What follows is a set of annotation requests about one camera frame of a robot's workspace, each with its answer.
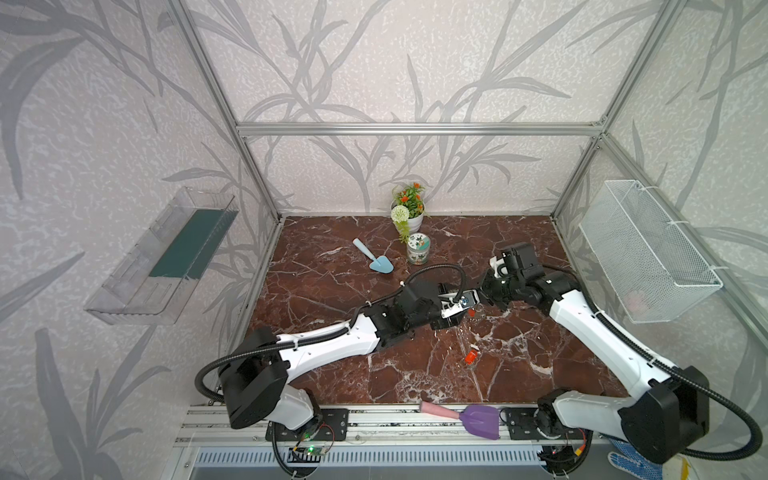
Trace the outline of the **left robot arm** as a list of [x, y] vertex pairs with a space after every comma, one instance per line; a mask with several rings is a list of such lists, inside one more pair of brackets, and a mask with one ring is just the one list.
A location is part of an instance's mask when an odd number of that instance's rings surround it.
[[262, 420], [294, 432], [315, 430], [320, 407], [292, 381], [337, 361], [389, 348], [423, 326], [441, 330], [459, 325], [466, 311], [480, 303], [481, 294], [469, 288], [461, 266], [451, 268], [460, 276], [458, 285], [430, 281], [421, 269], [394, 292], [357, 307], [349, 320], [294, 334], [277, 335], [261, 327], [231, 354], [202, 367], [194, 386], [225, 405], [235, 430]]

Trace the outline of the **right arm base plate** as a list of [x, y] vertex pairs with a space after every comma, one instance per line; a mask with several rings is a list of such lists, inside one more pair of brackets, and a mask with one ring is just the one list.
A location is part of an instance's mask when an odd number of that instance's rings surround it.
[[580, 429], [566, 429], [561, 424], [549, 424], [535, 405], [504, 407], [499, 419], [511, 440], [581, 442], [586, 434]]

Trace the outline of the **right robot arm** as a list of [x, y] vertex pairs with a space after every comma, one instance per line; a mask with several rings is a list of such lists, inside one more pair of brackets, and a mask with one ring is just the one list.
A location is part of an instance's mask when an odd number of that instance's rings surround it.
[[[642, 344], [596, 307], [573, 274], [540, 264], [531, 244], [512, 245], [490, 259], [480, 296], [501, 309], [516, 301], [540, 309], [587, 346], [624, 386], [624, 398], [575, 390], [551, 394], [547, 401], [563, 426], [626, 441], [656, 464], [678, 454], [736, 461], [751, 457], [762, 447], [759, 424], [737, 404], [711, 390], [701, 371], [693, 366], [681, 369]], [[724, 452], [692, 449], [709, 432], [712, 402], [744, 422], [749, 431], [745, 445]]]

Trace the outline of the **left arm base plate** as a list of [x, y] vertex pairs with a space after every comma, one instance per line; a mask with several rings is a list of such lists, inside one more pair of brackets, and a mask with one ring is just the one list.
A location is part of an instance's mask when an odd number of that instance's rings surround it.
[[276, 437], [278, 442], [344, 441], [347, 437], [349, 416], [350, 410], [347, 408], [322, 408], [319, 417], [297, 430], [290, 430], [282, 424], [270, 423], [267, 427], [266, 440], [272, 441]]

